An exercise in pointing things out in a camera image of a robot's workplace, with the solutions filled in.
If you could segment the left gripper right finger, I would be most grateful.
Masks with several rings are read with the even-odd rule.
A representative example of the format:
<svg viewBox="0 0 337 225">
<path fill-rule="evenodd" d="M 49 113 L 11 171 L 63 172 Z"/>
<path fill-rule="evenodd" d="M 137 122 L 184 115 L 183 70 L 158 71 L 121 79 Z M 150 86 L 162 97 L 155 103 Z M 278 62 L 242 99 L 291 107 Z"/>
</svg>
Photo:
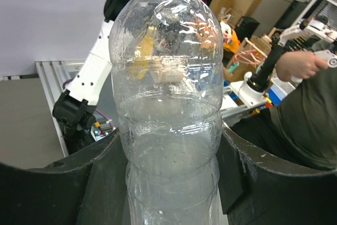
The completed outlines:
<svg viewBox="0 0 337 225">
<path fill-rule="evenodd" d="M 280 159 L 223 125 L 216 154 L 229 224 L 336 224 L 336 171 Z"/>
</svg>

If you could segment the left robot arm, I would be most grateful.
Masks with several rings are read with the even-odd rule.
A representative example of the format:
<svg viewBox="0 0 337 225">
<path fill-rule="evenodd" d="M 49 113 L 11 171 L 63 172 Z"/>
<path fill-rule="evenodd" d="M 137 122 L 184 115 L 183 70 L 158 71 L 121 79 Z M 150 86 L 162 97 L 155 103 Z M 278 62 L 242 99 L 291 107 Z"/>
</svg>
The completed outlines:
<svg viewBox="0 0 337 225">
<path fill-rule="evenodd" d="M 336 224 L 336 172 L 281 160 L 221 116 L 223 40 L 201 0 L 130 0 L 54 104 L 90 137 L 112 79 L 120 123 L 43 169 L 1 165 L 1 224 Z"/>
</svg>

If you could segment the operator hand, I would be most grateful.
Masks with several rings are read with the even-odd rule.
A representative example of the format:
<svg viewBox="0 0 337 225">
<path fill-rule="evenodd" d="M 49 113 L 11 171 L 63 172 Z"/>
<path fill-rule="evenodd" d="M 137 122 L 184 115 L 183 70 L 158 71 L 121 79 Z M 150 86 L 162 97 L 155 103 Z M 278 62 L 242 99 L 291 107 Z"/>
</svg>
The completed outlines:
<svg viewBox="0 0 337 225">
<path fill-rule="evenodd" d="M 286 52 L 278 59 L 275 70 L 281 81 L 288 82 L 292 77 L 309 79 L 320 70 L 328 68 L 328 63 L 313 52 Z"/>
</svg>

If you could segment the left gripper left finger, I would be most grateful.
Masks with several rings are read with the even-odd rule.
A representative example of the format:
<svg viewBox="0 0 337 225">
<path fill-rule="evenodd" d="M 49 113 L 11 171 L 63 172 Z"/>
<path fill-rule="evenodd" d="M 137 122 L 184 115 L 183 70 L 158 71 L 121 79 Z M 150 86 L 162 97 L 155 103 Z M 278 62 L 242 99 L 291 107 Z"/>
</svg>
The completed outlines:
<svg viewBox="0 0 337 225">
<path fill-rule="evenodd" d="M 41 169 L 1 164 L 1 224 L 128 224 L 120 133 Z"/>
</svg>

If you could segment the clear label-free plastic bottle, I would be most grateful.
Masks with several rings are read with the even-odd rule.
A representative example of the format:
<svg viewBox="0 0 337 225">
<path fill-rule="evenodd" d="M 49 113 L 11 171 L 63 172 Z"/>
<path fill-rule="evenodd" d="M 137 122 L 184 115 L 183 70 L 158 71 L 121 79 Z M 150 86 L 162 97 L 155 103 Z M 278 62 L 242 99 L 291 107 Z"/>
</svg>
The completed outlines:
<svg viewBox="0 0 337 225">
<path fill-rule="evenodd" d="M 109 39 L 131 224 L 218 224 L 222 32 L 201 0 L 130 0 Z"/>
</svg>

